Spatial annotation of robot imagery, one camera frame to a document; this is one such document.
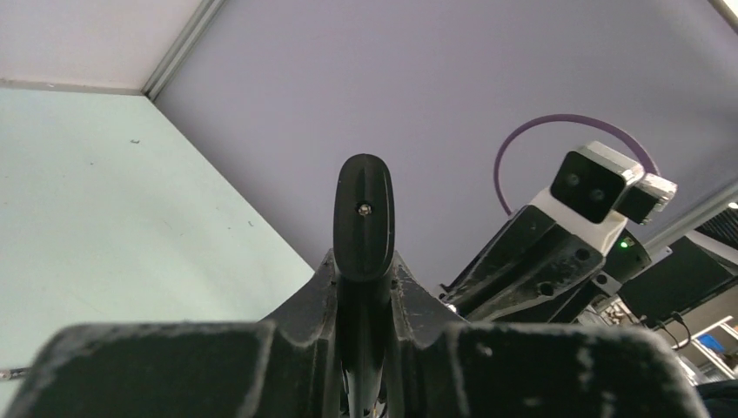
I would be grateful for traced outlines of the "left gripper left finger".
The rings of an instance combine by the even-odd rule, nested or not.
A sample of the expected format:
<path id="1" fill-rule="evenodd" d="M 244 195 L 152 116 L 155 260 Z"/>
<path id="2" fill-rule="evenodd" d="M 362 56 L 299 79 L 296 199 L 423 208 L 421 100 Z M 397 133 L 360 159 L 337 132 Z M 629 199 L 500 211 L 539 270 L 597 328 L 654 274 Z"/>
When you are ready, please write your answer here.
<path id="1" fill-rule="evenodd" d="M 80 324 L 41 348 L 8 417 L 336 417 L 334 261 L 256 322 Z"/>

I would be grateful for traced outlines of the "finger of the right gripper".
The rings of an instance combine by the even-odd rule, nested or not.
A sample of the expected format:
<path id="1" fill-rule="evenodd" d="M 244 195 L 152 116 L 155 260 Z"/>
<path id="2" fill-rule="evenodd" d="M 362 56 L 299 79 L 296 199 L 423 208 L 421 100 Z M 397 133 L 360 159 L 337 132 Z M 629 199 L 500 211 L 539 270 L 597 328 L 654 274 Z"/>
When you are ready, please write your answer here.
<path id="1" fill-rule="evenodd" d="M 490 239 L 449 285 L 445 300 L 465 296 L 486 299 L 500 293 L 520 277 L 514 271 L 533 248 L 554 228 L 556 221 L 533 205 L 523 206 Z"/>
<path id="2" fill-rule="evenodd" d="M 520 274 L 515 282 L 484 300 L 469 296 L 456 300 L 456 312 L 469 321 L 545 322 L 547 317 L 534 310 L 579 287 L 604 262 L 597 250 L 554 227 L 514 269 Z"/>

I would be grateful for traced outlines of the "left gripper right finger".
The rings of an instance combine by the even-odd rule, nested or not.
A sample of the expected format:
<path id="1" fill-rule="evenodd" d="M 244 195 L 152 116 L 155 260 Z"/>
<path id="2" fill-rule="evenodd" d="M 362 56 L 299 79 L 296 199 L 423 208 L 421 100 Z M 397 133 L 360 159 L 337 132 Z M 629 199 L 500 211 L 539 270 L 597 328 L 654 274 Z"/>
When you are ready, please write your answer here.
<path id="1" fill-rule="evenodd" d="M 392 417 L 704 417 L 670 347 L 638 327 L 462 320 L 396 257 Z"/>

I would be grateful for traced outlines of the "black remote control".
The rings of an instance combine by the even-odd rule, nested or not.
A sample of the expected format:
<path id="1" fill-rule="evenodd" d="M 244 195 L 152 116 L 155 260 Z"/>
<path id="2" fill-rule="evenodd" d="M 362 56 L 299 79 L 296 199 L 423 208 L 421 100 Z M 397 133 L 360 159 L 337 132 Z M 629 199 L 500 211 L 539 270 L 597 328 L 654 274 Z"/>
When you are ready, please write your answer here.
<path id="1" fill-rule="evenodd" d="M 358 154 L 341 167 L 332 249 L 348 410 L 352 417 L 367 417 L 381 386 L 394 253 L 392 181 L 381 158 Z"/>

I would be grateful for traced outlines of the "black silver battery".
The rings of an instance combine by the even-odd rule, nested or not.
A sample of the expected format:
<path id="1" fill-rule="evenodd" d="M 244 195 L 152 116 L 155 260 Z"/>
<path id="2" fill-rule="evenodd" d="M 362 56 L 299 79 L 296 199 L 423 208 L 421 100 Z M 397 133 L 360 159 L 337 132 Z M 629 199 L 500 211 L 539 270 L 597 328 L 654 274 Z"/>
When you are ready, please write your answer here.
<path id="1" fill-rule="evenodd" d="M 28 372 L 28 368 L 8 368 L 0 370 L 0 381 L 13 381 L 23 378 Z"/>

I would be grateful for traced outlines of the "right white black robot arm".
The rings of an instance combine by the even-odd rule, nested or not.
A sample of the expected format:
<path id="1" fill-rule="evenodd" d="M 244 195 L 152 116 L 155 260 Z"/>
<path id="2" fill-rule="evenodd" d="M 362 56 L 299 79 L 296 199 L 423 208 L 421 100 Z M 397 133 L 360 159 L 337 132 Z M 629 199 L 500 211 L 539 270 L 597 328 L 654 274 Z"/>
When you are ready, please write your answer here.
<path id="1" fill-rule="evenodd" d="M 737 270 L 683 237 L 653 260 L 629 231 L 602 254 L 535 206 L 519 210 L 440 300 L 469 321 L 573 323 L 620 298 L 648 327 L 686 314 L 737 283 Z"/>

